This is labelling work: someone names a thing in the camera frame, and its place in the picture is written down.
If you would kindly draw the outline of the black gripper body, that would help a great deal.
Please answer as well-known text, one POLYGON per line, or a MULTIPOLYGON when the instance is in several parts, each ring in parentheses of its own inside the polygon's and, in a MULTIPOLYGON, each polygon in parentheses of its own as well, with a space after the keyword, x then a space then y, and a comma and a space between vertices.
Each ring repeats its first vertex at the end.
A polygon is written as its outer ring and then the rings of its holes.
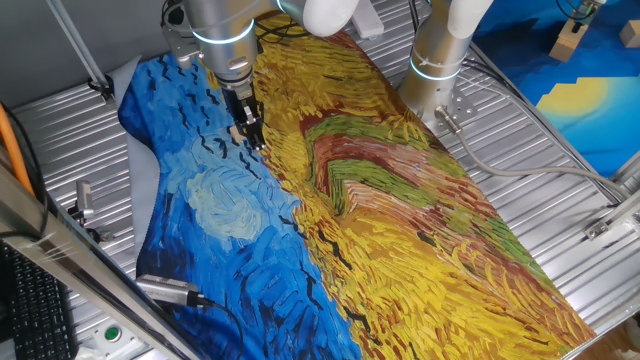
POLYGON ((252 121, 246 120, 244 100, 254 98, 251 84, 228 86, 222 88, 225 103, 237 126, 247 127, 252 121))

